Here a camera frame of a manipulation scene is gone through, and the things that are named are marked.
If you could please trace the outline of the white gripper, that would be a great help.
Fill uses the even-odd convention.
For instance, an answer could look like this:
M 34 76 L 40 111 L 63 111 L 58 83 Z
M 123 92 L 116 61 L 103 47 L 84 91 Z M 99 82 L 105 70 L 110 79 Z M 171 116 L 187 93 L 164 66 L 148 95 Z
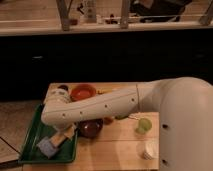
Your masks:
M 66 129 L 58 130 L 55 133 L 55 135 L 56 136 L 63 136 L 65 138 L 71 139 L 74 136 L 74 134 L 75 134 L 75 130 L 76 130 L 76 125 L 74 123 L 72 123 Z

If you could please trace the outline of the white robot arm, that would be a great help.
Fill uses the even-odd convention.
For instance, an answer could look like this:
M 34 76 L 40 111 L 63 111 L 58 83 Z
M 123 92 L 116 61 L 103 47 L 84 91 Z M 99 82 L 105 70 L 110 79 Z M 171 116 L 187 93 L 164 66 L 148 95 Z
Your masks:
M 63 129 L 137 112 L 159 114 L 159 171 L 213 171 L 213 85 L 199 78 L 138 82 L 71 103 L 50 96 L 41 120 Z

